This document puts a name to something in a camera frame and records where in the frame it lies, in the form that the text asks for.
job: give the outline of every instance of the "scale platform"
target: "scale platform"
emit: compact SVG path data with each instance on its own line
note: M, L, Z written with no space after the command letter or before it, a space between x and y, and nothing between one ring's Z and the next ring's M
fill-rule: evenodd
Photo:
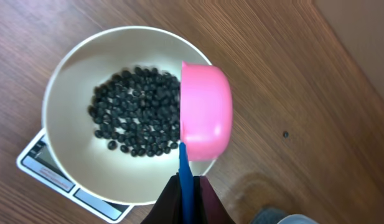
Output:
M133 205L118 205L96 198L68 180L52 159L41 129L17 157L16 164L27 174L47 185L79 206L104 219L118 223L129 213Z

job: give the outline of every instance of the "wood grain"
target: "wood grain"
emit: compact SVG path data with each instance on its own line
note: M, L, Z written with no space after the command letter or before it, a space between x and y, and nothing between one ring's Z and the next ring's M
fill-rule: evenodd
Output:
M269 0L0 0L0 223L104 223L15 160L40 129L60 59L128 25L179 34L226 73L232 141L208 179L237 223L263 205L319 223L384 223L384 102L310 1Z

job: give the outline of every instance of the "pink plastic cup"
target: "pink plastic cup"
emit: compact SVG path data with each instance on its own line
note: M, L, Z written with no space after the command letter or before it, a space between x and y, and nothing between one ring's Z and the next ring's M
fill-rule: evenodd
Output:
M211 65L182 62L180 140L189 161L216 159L232 132L232 94L226 76Z

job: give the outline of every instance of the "blue handle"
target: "blue handle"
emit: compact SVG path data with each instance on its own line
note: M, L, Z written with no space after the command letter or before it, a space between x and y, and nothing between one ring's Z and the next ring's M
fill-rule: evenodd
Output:
M179 178L182 192L182 218L185 224L194 223L194 183L187 160L186 145L179 144Z

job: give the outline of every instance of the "bowl rim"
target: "bowl rim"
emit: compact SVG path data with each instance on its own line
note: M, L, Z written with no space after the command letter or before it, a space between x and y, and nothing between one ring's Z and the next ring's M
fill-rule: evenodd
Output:
M156 31L156 32L162 32L164 34L167 34L167 35L170 35L170 36L173 36L175 37L176 39L179 39L181 41L183 41L183 43L187 44L188 46L192 47L197 53L199 53L199 55L209 64L209 65L212 65L210 60L197 48L195 47L193 44L191 44L189 41L183 39L182 37L176 35L176 34L173 34L172 32L169 32L169 31L166 31L166 30L163 30L163 29L158 29L158 28L155 28L155 27L148 27L148 26L122 26L122 27L115 27L115 28L112 28L112 29L107 29L107 30L104 30L104 31L101 31L97 34L94 34L88 38L86 38L85 40L81 41L79 44L77 44L71 51L69 51L69 53L66 54L66 56L64 56L63 59L61 59L61 61L59 62L59 64L56 66L54 72L52 73L52 76L50 77L49 79L49 82L48 82L48 85L47 85L47 88L45 89L45 93L44 93L44 99L42 101L42 127L45 128L46 130L46 134L45 134L45 140L47 141L47 145L49 147L48 150L52 156L52 159L55 161L55 163L58 165L59 169L65 174L66 177L68 177L70 179L70 181L72 181L74 184L77 184L82 190L84 190L85 192L87 192L88 194L94 196L94 197L97 197L97 198L100 198L102 200L105 200L107 202L111 202L111 203L117 203L117 204L120 204L120 205L150 205L150 204L154 204L157 200L154 200L154 201L150 201L150 202L122 202L122 201L118 201L118 200L113 200L113 199L110 199L110 198L106 198L104 196L101 196L101 195L98 195L96 193L94 193L93 191L89 190L88 188L86 188L85 186L83 186L82 184L80 184L77 180L75 180L67 171L66 169L62 166L62 164L59 162L59 160L57 159L57 156L56 156L56 153L54 152L54 150L50 147L50 138L49 138L49 131L48 131L48 128L46 128L46 125L47 125L47 115L46 115L46 111L47 111L47 107L48 107L48 98L50 96L50 92L51 92L51 89L52 89L52 85L54 84L54 81L56 80L57 78L57 75L59 74L59 72L61 71L61 69L63 68L63 66L65 65L65 63L67 62L67 60L82 46L84 46L85 44L89 43L91 40L94 40L94 39L97 39L105 34L109 34L109 33L112 33L112 32L117 32L117 31L120 31L120 30L130 30L130 29L142 29L142 30L153 30L153 31ZM207 169L204 171L203 175L206 175L207 172L212 168L212 166L215 164L215 161L216 159L214 159L210 165L207 167Z

